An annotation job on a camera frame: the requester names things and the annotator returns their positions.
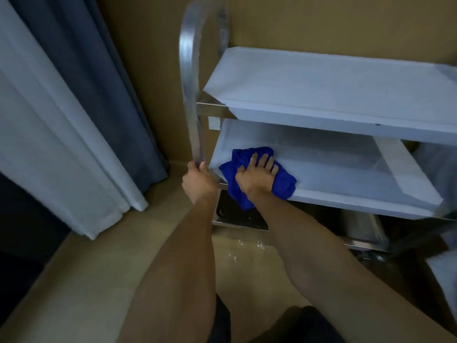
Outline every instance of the white curtain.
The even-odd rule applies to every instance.
[[[7,0],[0,0],[0,172],[94,239],[147,202]]]

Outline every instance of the white shelf liner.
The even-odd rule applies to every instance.
[[[297,179],[291,200],[407,219],[432,216],[442,198],[396,139],[226,119],[210,168],[233,149],[268,146]]]
[[[204,91],[240,120],[457,145],[457,68],[233,47]]]

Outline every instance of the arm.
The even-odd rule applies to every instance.
[[[348,343],[456,342],[364,268],[337,236],[275,197],[278,169],[265,155],[258,166],[254,154],[247,170],[240,167],[237,182],[266,220],[294,285]]]
[[[164,243],[130,305],[118,343],[206,342],[216,310],[211,221],[217,187],[193,162],[183,188],[194,206]]]

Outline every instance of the metal bracket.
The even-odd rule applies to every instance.
[[[219,54],[229,45],[229,22],[222,0],[194,0],[187,5],[179,36],[179,65],[181,88],[186,112],[187,129],[191,141],[192,159],[199,166],[205,160],[202,148],[200,120],[197,113],[198,57],[203,26],[208,17],[217,12],[219,20]]]

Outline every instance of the curtain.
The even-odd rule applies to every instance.
[[[147,207],[7,0],[0,0],[0,108],[0,171],[73,230],[93,239],[130,207]]]
[[[140,191],[167,178],[95,0],[9,0]]]

